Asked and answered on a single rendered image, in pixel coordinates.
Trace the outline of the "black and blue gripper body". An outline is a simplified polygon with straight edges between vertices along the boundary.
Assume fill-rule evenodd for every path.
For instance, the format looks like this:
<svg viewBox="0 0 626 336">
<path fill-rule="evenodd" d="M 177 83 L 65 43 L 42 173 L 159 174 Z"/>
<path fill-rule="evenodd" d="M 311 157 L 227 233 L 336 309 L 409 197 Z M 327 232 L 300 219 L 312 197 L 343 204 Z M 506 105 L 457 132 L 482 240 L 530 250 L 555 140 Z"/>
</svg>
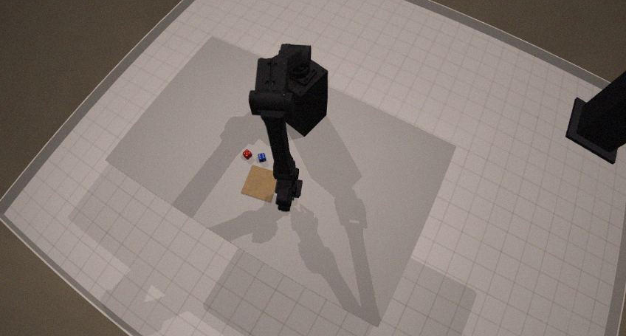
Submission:
<svg viewBox="0 0 626 336">
<path fill-rule="evenodd" d="M 297 192 L 296 192 L 296 196 L 292 196 L 292 197 L 298 198 L 301 195 L 301 188 L 302 188 L 303 181 L 297 179 L 297 181 L 295 181 L 295 183 L 297 184 Z M 277 185 L 278 185 L 278 180 L 277 180 L 276 186 L 275 186 L 275 193 L 278 192 Z"/>
</svg>

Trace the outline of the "tan flat mat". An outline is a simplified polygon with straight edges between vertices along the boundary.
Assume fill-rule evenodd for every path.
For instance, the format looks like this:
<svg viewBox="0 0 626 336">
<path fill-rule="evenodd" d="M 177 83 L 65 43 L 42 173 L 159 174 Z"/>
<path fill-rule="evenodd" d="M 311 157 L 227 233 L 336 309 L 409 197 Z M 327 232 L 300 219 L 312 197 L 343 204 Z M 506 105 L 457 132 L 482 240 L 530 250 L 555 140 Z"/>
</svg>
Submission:
<svg viewBox="0 0 626 336">
<path fill-rule="evenodd" d="M 273 171 L 252 165 L 241 193 L 271 202 L 276 182 Z"/>
</svg>

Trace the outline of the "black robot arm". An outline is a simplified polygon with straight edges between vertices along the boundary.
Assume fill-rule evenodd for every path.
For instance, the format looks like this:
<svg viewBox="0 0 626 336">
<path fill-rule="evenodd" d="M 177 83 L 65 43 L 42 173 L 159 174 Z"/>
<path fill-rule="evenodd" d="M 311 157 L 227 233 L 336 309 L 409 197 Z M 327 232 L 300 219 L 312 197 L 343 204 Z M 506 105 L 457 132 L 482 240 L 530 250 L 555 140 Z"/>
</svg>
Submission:
<svg viewBox="0 0 626 336">
<path fill-rule="evenodd" d="M 287 212 L 292 196 L 296 196 L 295 181 L 299 175 L 289 151 L 285 121 L 285 117 L 293 118 L 295 110 L 294 94 L 288 92 L 289 79 L 307 86 L 317 69 L 310 66 L 311 46 L 281 44 L 281 50 L 273 58 L 258 59 L 255 90 L 250 90 L 249 105 L 252 115 L 260 115 L 265 123 L 274 159 L 273 176 L 278 180 L 275 204 L 278 210 Z"/>
</svg>

